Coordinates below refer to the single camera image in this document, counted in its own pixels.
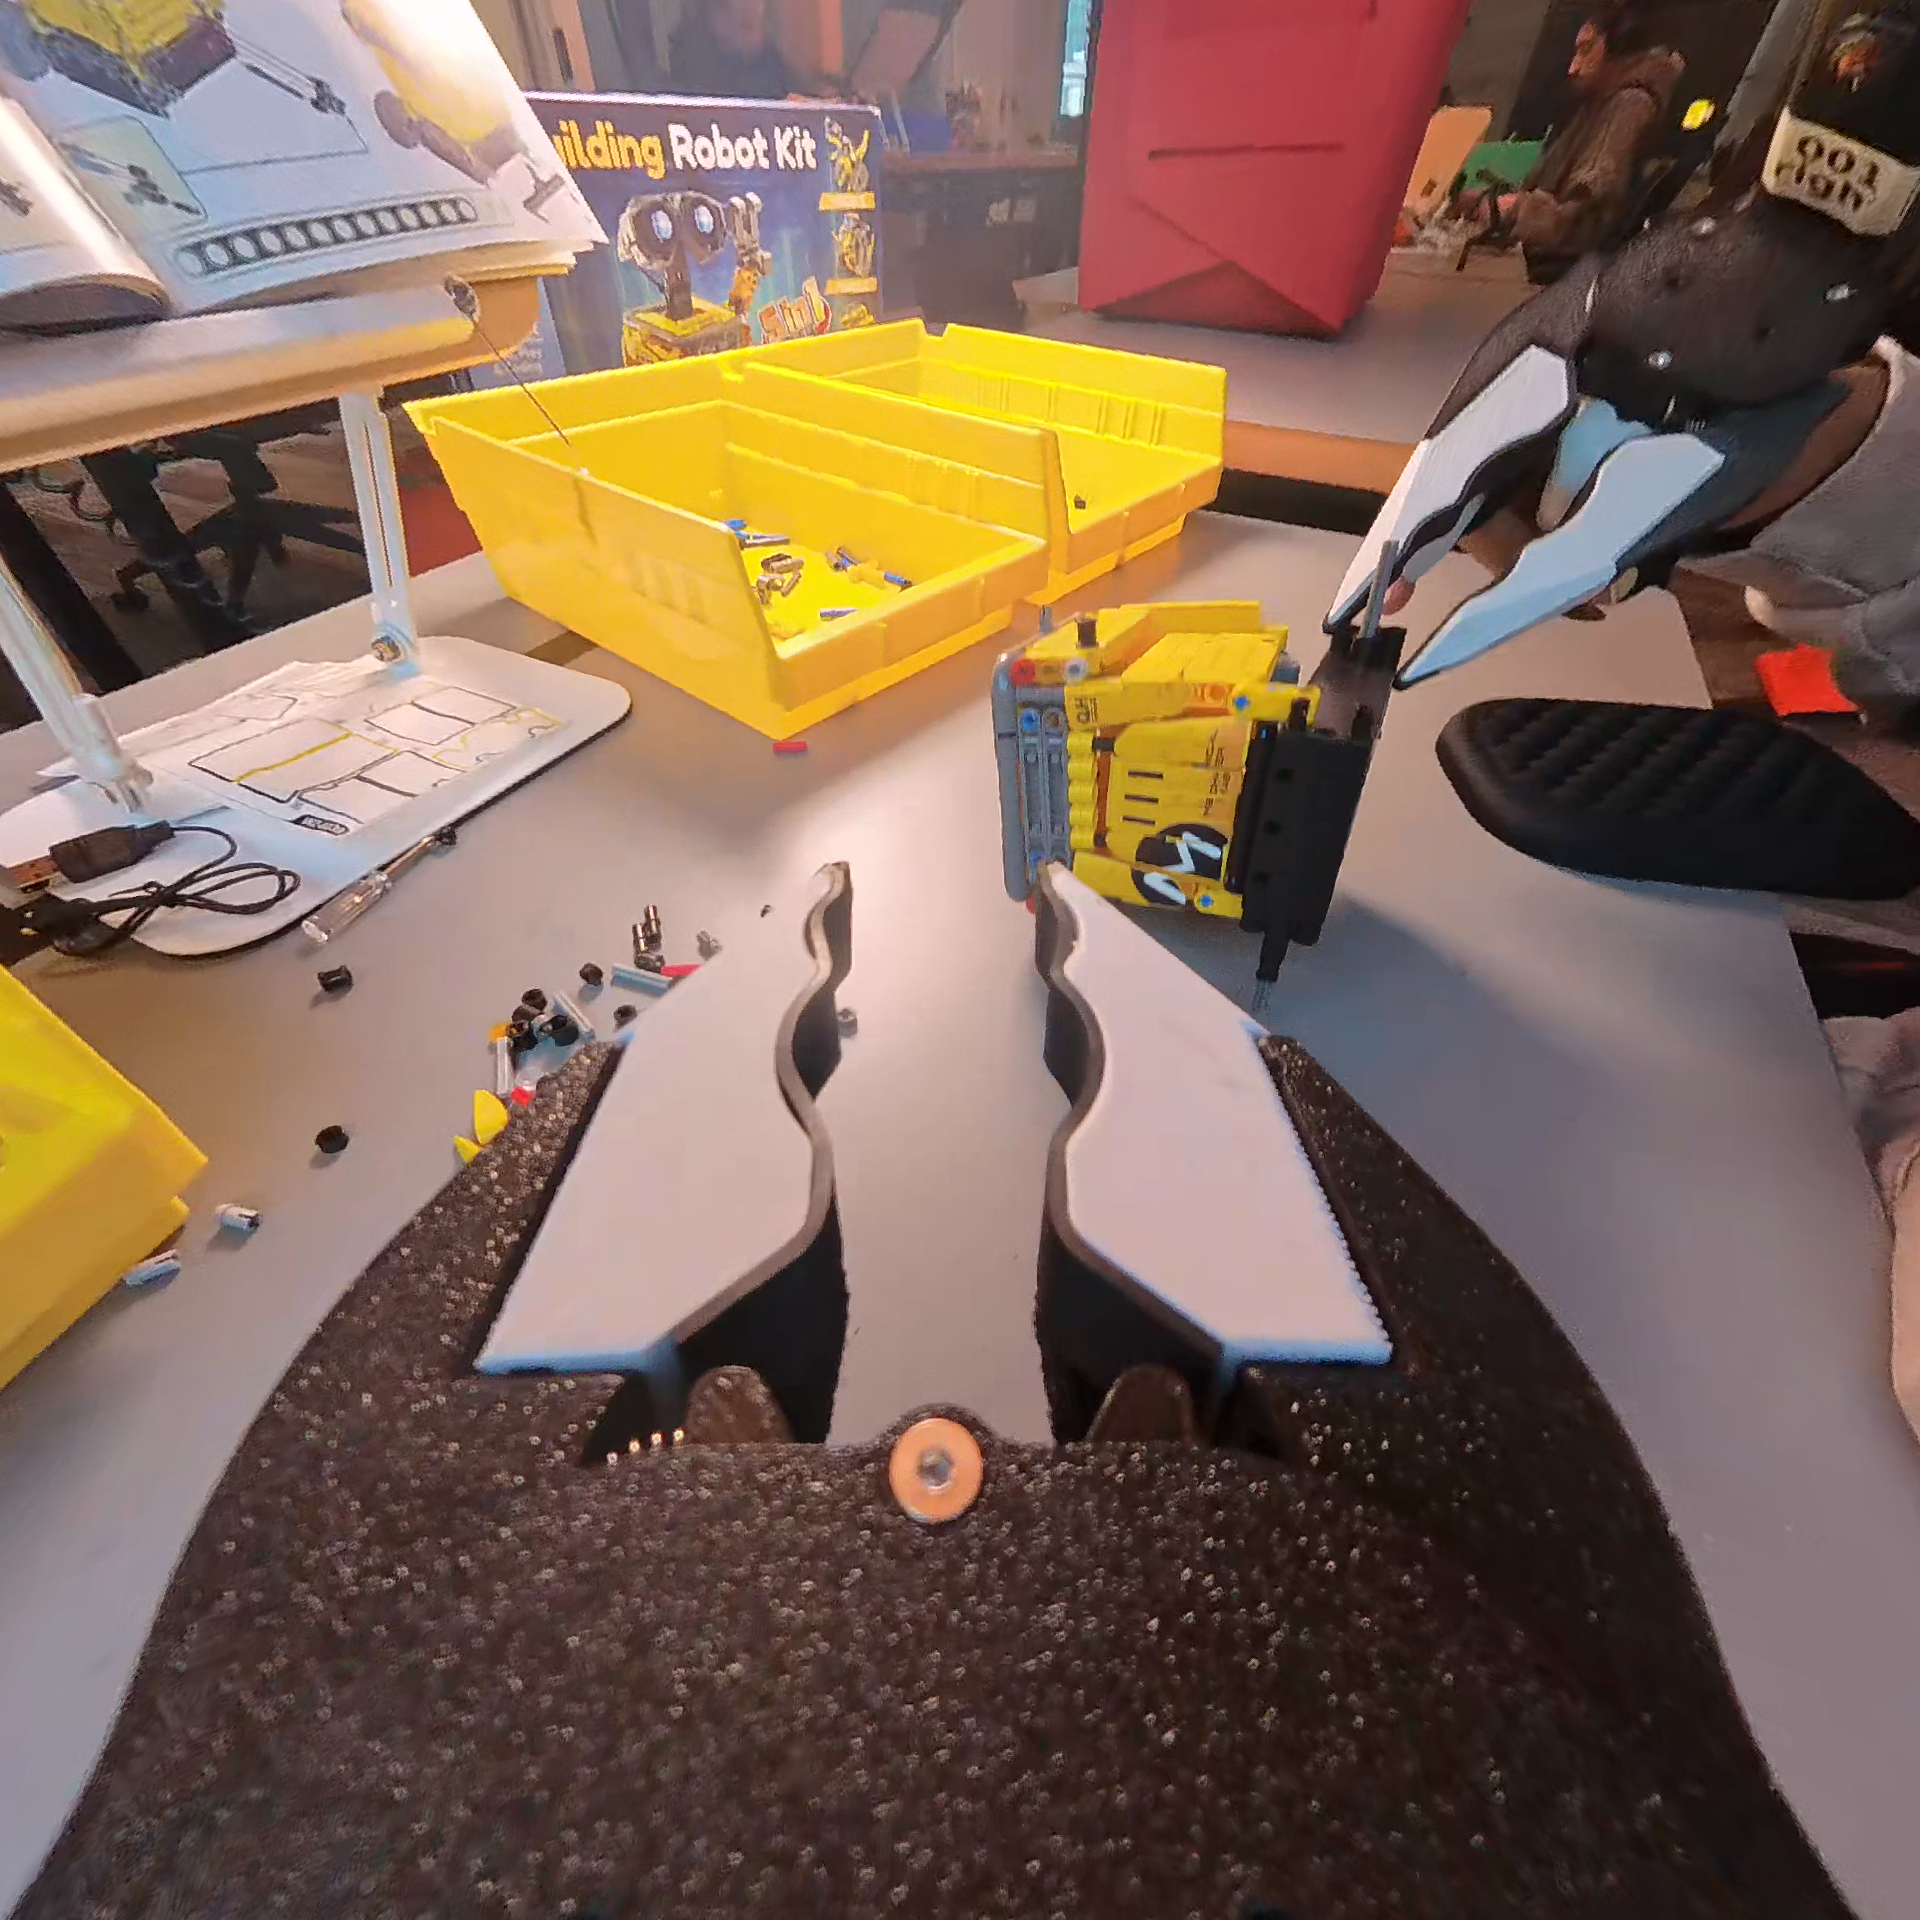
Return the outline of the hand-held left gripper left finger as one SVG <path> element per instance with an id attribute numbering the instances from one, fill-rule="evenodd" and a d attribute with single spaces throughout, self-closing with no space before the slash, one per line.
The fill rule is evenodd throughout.
<path id="1" fill-rule="evenodd" d="M 798 1261 L 832 1210 L 852 873 L 825 863 L 641 1015 L 477 1352 L 635 1373 Z"/>

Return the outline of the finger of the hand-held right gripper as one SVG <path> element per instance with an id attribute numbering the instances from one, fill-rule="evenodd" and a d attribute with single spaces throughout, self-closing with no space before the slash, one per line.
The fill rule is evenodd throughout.
<path id="1" fill-rule="evenodd" d="M 1386 609 L 1393 585 L 1416 585 L 1521 487 L 1577 409 L 1574 362 L 1530 345 L 1410 453 L 1398 482 L 1360 543 L 1325 634 Z"/>
<path id="2" fill-rule="evenodd" d="M 1589 603 L 1700 499 L 1722 466 L 1722 451 L 1692 435 L 1643 437 L 1612 451 L 1558 525 L 1532 540 L 1498 583 L 1464 601 L 1403 663 L 1396 688 L 1446 675 Z"/>

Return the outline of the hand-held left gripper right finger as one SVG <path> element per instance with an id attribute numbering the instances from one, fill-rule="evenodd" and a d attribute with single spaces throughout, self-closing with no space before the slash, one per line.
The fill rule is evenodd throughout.
<path id="1" fill-rule="evenodd" d="M 1040 875 L 1036 933 L 1062 1252 L 1212 1369 L 1389 1363 L 1266 1028 L 1066 867 Z"/>

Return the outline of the pile of small block pieces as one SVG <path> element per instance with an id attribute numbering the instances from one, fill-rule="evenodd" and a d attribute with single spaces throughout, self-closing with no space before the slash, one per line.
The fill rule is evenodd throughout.
<path id="1" fill-rule="evenodd" d="M 627 1044 L 645 1010 L 713 964 L 724 943 L 694 928 L 693 948 L 673 953 L 656 903 L 632 925 L 625 964 L 584 963 L 577 993 L 529 991 L 488 1035 L 489 1082 L 470 1096 L 468 1132 L 456 1137 L 456 1162 L 477 1162 L 510 1122 L 531 1111 L 544 1082 L 590 1044 Z"/>

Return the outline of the yellow block toy model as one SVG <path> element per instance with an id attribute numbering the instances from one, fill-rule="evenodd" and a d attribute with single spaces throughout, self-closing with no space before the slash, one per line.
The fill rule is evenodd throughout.
<path id="1" fill-rule="evenodd" d="M 1227 875 L 1256 731 L 1309 725 L 1318 704 L 1258 601 L 1106 609 L 1002 653 L 1003 892 L 1028 903 L 1062 867 L 1122 906 L 1238 922 Z"/>

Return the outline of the person's right forearm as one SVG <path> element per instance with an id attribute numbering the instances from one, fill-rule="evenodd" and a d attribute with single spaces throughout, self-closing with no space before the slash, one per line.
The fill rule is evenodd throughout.
<path id="1" fill-rule="evenodd" d="M 1852 703 L 1917 698 L 1917 363 L 1882 337 L 1841 373 L 1845 397 L 1763 496 L 1736 554 L 1750 618 L 1818 643 Z"/>

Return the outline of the grey desk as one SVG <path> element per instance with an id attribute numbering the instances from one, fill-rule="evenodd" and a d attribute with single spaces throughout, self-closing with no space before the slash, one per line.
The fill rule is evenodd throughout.
<path id="1" fill-rule="evenodd" d="M 208 1164 L 184 1276 L 116 1288 L 4 1391 L 4 1912 L 60 1837 L 211 1489 L 286 1365 L 443 1187 L 488 1033 L 629 948 L 732 945 L 850 864 L 858 1028 L 822 1092 L 850 1329 L 836 1444 L 949 1404 L 1050 1436 L 1034 1330 L 1048 1146 L 1026 909 L 1002 890 L 994 643 L 773 745 L 506 600 L 416 618 L 632 692 L 627 723 L 459 829 L 344 943 L 24 969 Z M 1876 1189 L 1757 896 L 1547 868 L 1433 761 L 1466 704 L 1700 704 L 1676 603 L 1553 624 L 1396 698 L 1324 939 L 1266 1019 L 1489 1233 L 1658 1482 L 1780 1787 L 1858 1916 L 1915 1916 L 1915 1443 L 1888 1373 Z M 321 1128 L 353 1144 L 316 1152 Z M 251 1240 L 213 1210 L 262 1213 Z"/>

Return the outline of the orange traffic cone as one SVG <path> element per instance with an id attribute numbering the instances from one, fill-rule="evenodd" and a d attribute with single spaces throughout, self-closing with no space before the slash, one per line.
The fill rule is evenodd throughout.
<path id="1" fill-rule="evenodd" d="M 1837 685 L 1833 656 L 1825 648 L 1766 650 L 1756 656 L 1754 672 L 1777 717 L 1861 716 L 1861 706 Z"/>

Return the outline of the yellow plastic parts bin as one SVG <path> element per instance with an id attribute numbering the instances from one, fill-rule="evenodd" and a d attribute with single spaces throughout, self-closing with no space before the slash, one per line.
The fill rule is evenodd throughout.
<path id="1" fill-rule="evenodd" d="M 888 491 L 1042 538 L 1034 609 L 1176 540 L 1226 464 L 1226 371 L 1154 354 L 900 320 L 750 348 L 733 378 L 762 411 L 905 458 Z"/>
<path id="2" fill-rule="evenodd" d="M 2 973 L 2 1384 L 187 1219 L 206 1155 Z"/>
<path id="3" fill-rule="evenodd" d="M 737 393 L 738 357 L 416 401 L 504 591 L 768 736 L 798 736 L 1002 634 L 1045 585 L 1042 538 L 888 491 L 905 458 Z M 770 636 L 723 519 L 862 549 L 916 585 Z"/>

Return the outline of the red folded bag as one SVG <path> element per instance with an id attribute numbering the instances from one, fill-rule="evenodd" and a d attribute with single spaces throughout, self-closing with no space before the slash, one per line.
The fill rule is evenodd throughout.
<path id="1" fill-rule="evenodd" d="M 1381 282 L 1470 4 L 1096 13 L 1081 311 L 1334 339 Z"/>

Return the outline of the clear screwdriver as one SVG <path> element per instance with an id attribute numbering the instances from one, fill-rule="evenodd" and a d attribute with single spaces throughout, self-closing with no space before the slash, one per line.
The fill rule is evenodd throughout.
<path id="1" fill-rule="evenodd" d="M 420 860 L 450 850 L 457 844 L 457 828 L 438 828 L 413 842 L 402 853 L 372 867 L 366 875 L 350 882 L 340 893 L 325 900 L 313 914 L 302 919 L 299 931 L 313 946 L 325 946 L 344 936 L 353 923 L 366 916 L 393 884 L 410 873 Z"/>

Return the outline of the heap of blue grey pins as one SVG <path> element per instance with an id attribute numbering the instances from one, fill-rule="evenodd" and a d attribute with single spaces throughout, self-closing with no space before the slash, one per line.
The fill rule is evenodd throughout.
<path id="1" fill-rule="evenodd" d="M 818 626 L 877 610 L 916 583 L 846 545 L 805 545 L 754 519 L 723 519 L 770 636 L 796 640 Z"/>

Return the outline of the blue toy kit box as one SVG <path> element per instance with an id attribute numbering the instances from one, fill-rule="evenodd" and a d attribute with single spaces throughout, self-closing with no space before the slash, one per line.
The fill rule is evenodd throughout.
<path id="1" fill-rule="evenodd" d="M 605 236 L 544 289 L 556 371 L 881 323 L 875 108 L 586 91 L 529 105 Z"/>

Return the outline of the white book stand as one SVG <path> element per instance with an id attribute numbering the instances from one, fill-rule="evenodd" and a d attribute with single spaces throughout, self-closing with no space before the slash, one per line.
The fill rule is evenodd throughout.
<path id="1" fill-rule="evenodd" d="M 433 676 L 489 688 L 562 721 L 562 731 L 538 743 L 526 759 L 497 761 L 360 833 L 309 833 L 251 809 L 213 807 L 192 789 L 160 783 L 133 757 L 8 568 L 4 658 L 70 761 L 74 777 L 4 815 L 4 856 L 24 850 L 32 828 L 77 826 L 89 833 L 168 821 L 225 833 L 238 860 L 296 873 L 299 887 L 258 916 L 169 906 L 147 919 L 133 943 L 172 959 L 233 953 L 289 931 L 372 867 L 438 828 L 466 821 L 629 717 L 633 698 L 625 685 L 459 636 L 420 636 L 411 601 L 393 437 L 380 396 L 517 348 L 538 324 L 541 275 L 475 285 L 433 279 L 386 293 L 105 327 L 4 348 L 8 471 L 42 458 L 74 460 L 154 441 L 179 428 L 336 401 L 354 505 L 368 538 L 370 663 L 393 681 Z"/>

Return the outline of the open instruction booklet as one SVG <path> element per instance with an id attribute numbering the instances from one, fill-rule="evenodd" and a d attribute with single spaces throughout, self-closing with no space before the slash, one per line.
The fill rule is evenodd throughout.
<path id="1" fill-rule="evenodd" d="M 2 83 L 4 335 L 605 243 L 466 3 L 4 3 Z"/>

